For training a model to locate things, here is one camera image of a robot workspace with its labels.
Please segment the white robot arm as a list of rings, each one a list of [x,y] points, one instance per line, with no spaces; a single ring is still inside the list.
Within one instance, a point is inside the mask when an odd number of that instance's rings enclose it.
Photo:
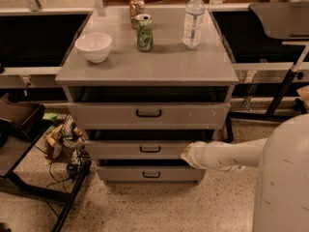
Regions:
[[[182,151],[197,169],[258,169],[252,232],[309,232],[309,115],[282,123],[263,139],[197,141]]]

